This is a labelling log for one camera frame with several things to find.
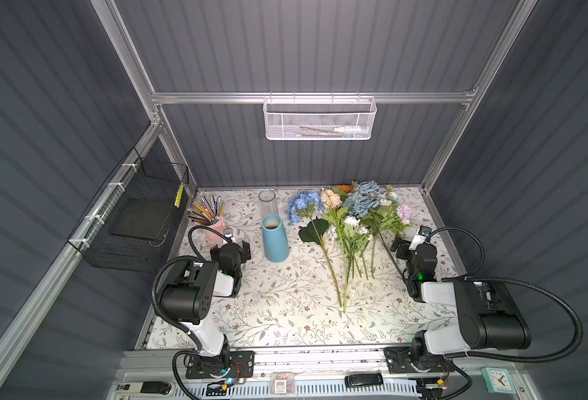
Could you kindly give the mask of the teal ceramic vase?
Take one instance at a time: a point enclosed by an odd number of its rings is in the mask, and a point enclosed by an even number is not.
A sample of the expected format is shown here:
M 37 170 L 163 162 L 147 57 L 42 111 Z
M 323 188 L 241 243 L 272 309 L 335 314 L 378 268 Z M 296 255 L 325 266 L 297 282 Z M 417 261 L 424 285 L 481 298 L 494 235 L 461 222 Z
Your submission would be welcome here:
M 289 256 L 289 245 L 281 217 L 266 215 L 261 220 L 261 228 L 265 257 L 272 263 L 285 261 Z

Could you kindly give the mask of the purple white flower bunch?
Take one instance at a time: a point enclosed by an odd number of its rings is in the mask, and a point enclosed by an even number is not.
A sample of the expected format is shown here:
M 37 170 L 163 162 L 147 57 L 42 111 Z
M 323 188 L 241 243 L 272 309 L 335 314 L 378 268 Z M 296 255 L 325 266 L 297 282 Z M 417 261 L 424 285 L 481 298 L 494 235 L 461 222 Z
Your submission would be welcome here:
M 412 210 L 406 204 L 398 203 L 398 197 L 393 192 L 391 185 L 387 185 L 385 193 L 382 193 L 380 185 L 376 183 L 372 197 L 375 200 L 375 207 L 369 210 L 370 229 L 381 240 L 388 258 L 390 258 L 397 272 L 404 278 L 396 256 L 390 250 L 390 246 L 386 244 L 385 234 L 392 233 L 394 237 L 397 234 L 402 235 L 410 224 L 411 216 L 407 215 L 407 212 Z

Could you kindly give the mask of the white rose stem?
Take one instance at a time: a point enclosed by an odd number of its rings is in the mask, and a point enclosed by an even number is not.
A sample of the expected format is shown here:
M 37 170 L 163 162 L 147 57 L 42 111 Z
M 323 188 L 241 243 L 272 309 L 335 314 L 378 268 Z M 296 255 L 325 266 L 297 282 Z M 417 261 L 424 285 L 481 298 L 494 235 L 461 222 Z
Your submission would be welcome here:
M 357 256 L 365 250 L 370 242 L 371 235 L 367 226 L 359 218 L 350 215 L 347 208 L 335 210 L 332 218 L 342 247 L 345 264 L 345 288 L 342 305 L 345 313 L 347 311 L 350 282 L 357 275 Z

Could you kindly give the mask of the dusty blue rose bunch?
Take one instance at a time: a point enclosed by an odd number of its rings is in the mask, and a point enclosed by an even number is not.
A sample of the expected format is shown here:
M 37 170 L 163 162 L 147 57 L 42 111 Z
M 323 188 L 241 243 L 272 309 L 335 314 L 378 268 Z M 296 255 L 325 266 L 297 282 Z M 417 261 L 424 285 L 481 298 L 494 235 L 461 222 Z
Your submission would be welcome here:
M 351 216 L 365 216 L 372 208 L 381 206 L 380 185 L 376 181 L 357 183 L 344 201 L 344 206 Z

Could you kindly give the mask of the blue hydrangea flower stem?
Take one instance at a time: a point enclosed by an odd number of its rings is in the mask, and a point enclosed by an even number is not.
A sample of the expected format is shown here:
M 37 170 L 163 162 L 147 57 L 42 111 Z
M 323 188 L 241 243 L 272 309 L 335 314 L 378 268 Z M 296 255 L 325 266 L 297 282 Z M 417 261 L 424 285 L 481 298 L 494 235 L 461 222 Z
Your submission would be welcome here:
M 299 224 L 307 222 L 305 226 L 300 226 L 298 236 L 303 243 L 315 243 L 321 250 L 327 262 L 327 268 L 332 277 L 332 283 L 337 293 L 337 300 L 340 307 L 343 306 L 342 293 L 339 288 L 337 274 L 333 266 L 330 254 L 327 249 L 325 234 L 330 229 L 330 223 L 319 214 L 325 211 L 322 197 L 319 193 L 303 191 L 298 193 L 287 205 L 286 213 L 290 223 Z

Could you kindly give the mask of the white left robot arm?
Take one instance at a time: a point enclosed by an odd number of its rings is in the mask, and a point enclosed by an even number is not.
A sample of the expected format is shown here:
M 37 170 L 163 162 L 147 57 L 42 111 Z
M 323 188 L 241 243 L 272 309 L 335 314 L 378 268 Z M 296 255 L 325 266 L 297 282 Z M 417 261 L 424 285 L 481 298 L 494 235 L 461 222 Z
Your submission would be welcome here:
M 215 325 L 210 307 L 216 298 L 235 298 L 240 291 L 242 266 L 251 259 L 250 244 L 226 243 L 212 248 L 211 261 L 196 256 L 169 260 L 157 273 L 151 290 L 155 314 L 187 334 L 192 350 L 180 350 L 187 379 L 229 379 L 253 376 L 255 353 L 233 351 Z

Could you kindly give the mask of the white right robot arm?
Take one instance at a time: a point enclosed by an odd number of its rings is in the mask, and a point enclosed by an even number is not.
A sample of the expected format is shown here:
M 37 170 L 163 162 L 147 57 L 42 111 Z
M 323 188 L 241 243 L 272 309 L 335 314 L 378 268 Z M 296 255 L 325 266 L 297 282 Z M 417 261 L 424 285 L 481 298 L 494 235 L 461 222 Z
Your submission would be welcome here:
M 397 363 L 402 368 L 410 366 L 418 373 L 428 373 L 449 353 L 528 348 L 532 341 L 529 326 L 507 286 L 464 279 L 436 280 L 437 248 L 422 239 L 395 237 L 392 242 L 391 253 L 406 262 L 402 280 L 407 293 L 417 303 L 454 307 L 457 321 L 420 330 L 409 346 L 387 350 L 390 368 Z

